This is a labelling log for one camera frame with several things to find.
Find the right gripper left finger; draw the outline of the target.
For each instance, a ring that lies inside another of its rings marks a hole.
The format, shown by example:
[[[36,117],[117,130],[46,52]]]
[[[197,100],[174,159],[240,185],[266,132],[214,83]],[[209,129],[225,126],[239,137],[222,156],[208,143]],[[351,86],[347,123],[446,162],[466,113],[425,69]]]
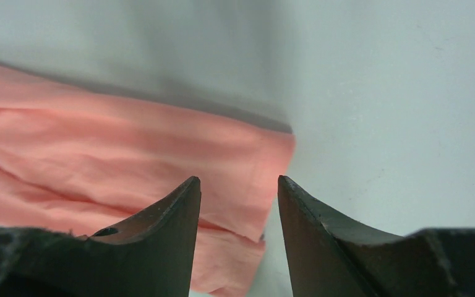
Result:
[[[200,202],[193,176],[90,236],[0,227],[0,296],[187,296]]]

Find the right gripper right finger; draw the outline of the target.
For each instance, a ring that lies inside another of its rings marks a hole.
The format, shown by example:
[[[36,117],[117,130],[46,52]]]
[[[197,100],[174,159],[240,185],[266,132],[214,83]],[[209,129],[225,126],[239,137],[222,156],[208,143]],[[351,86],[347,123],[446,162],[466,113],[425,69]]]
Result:
[[[278,205],[294,296],[475,296],[475,228],[394,235],[287,176],[278,179]]]

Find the salmon pink t-shirt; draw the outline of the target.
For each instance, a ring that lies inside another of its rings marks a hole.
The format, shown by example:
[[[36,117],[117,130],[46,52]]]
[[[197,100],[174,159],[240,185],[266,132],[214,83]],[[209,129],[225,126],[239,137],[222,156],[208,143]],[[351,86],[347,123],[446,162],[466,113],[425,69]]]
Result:
[[[199,293],[249,292],[294,147],[286,132],[0,66],[0,225],[89,235],[197,176]]]

